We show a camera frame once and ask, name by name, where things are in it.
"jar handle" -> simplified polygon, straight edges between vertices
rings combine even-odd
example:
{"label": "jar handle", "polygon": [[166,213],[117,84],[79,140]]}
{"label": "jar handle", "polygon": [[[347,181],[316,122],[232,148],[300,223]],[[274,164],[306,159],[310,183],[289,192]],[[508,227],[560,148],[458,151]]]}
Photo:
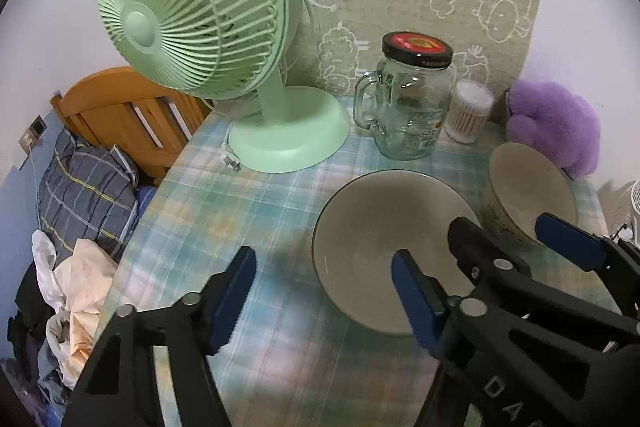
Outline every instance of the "jar handle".
{"label": "jar handle", "polygon": [[353,95],[353,121],[358,127],[363,129],[371,129],[371,125],[375,120],[369,120],[362,115],[362,102],[364,101],[364,92],[371,84],[375,84],[381,80],[377,71],[367,71],[356,84],[355,94]]}

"red label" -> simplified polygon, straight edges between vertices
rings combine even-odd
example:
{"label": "red label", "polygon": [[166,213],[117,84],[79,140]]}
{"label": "red label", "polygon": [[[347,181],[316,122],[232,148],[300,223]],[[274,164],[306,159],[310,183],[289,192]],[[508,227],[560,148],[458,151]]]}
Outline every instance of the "red label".
{"label": "red label", "polygon": [[443,42],[420,33],[396,33],[391,42],[398,48],[419,54],[439,54],[447,50]]}

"label on jar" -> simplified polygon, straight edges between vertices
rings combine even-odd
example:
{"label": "label on jar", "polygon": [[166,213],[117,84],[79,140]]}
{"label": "label on jar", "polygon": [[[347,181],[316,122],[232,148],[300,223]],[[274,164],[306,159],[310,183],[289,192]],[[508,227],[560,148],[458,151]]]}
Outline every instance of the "label on jar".
{"label": "label on jar", "polygon": [[414,128],[419,129],[419,132],[405,135],[403,147],[417,150],[435,147],[442,128],[442,113],[441,109],[434,109],[413,114]]}
{"label": "label on jar", "polygon": [[446,45],[434,37],[420,33],[396,33],[391,42],[399,48],[420,54],[444,53]]}

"blue gripper pad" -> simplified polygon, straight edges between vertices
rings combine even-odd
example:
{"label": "blue gripper pad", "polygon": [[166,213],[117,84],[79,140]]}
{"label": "blue gripper pad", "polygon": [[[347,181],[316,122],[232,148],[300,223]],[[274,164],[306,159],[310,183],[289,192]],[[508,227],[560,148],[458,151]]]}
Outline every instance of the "blue gripper pad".
{"label": "blue gripper pad", "polygon": [[599,270],[606,263],[607,254],[598,237],[553,214],[542,214],[536,220],[536,236],[585,272]]}
{"label": "blue gripper pad", "polygon": [[418,344],[435,355],[438,339],[449,315],[446,304],[442,302],[446,301],[444,290],[436,279],[420,271],[408,250],[399,250],[394,254],[391,279]]}
{"label": "blue gripper pad", "polygon": [[224,275],[228,276],[228,282],[220,304],[213,311],[213,328],[206,340],[213,353],[231,340],[242,306],[254,283],[256,267],[255,251],[242,247],[226,268]]}

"glass jar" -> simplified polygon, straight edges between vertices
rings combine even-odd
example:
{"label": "glass jar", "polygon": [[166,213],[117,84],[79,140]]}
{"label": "glass jar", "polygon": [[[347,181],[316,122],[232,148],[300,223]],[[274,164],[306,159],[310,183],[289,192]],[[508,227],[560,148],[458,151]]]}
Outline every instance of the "glass jar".
{"label": "glass jar", "polygon": [[[385,57],[376,71],[356,84],[353,120],[373,131],[387,158],[415,160],[436,147],[449,109],[454,83],[453,58],[445,42],[413,32],[394,32],[382,39]],[[373,107],[365,114],[365,91],[376,85]]]}

